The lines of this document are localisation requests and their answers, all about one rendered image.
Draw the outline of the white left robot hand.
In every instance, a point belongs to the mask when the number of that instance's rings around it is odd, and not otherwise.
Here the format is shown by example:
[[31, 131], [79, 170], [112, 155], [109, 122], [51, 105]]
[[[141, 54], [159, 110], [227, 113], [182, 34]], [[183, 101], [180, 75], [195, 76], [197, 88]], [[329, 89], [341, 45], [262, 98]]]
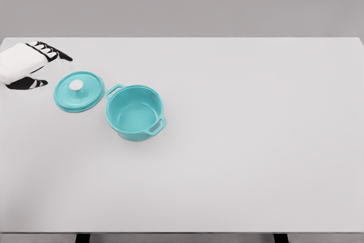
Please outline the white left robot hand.
[[31, 75], [54, 60], [73, 59], [41, 41], [18, 43], [0, 53], [0, 83], [10, 90], [32, 90], [48, 85], [48, 81]]

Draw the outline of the teal pot lid white knob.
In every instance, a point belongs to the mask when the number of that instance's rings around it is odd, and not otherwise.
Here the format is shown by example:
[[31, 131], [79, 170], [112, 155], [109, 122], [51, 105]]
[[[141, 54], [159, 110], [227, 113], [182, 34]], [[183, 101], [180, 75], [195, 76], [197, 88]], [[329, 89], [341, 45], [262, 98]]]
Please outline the teal pot lid white knob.
[[79, 113], [96, 106], [105, 93], [103, 80], [87, 71], [63, 77], [53, 93], [55, 104], [63, 111]]

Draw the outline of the teal two-handled pot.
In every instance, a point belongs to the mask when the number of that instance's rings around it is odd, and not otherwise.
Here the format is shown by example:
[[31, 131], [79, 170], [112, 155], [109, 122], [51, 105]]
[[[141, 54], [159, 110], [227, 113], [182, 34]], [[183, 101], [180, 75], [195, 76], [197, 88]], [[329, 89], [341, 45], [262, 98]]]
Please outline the teal two-handled pot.
[[162, 98], [150, 87], [117, 84], [105, 93], [105, 97], [106, 120], [125, 140], [147, 140], [156, 136], [167, 124]]

